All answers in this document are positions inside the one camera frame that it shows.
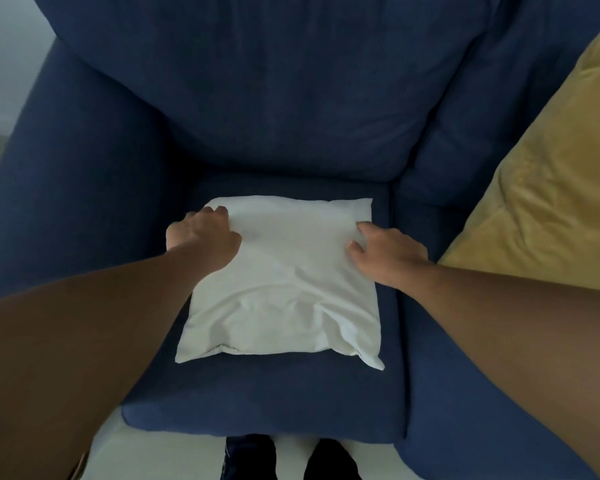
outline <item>back cushion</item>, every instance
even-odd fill
[[[220,167],[389,181],[497,0],[37,0]]]
[[[427,127],[403,197],[472,209],[600,32],[600,0],[502,0]]]

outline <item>wall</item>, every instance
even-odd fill
[[[0,0],[0,134],[10,134],[54,33],[33,0]]]

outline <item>white pillow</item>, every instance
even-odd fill
[[[371,199],[217,198],[242,235],[238,256],[202,280],[191,298],[176,362],[229,354],[358,355],[383,370],[376,285],[346,254]]]

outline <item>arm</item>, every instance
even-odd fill
[[[65,480],[157,352],[196,284],[240,236],[203,209],[160,257],[0,300],[0,479]]]
[[[396,229],[360,223],[369,278],[416,299],[520,407],[600,476],[600,291],[438,266]]]

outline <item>forearm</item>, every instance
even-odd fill
[[[403,291],[600,475],[600,292],[443,266],[421,277]]]
[[[64,479],[206,274],[182,246],[0,300],[0,478]]]

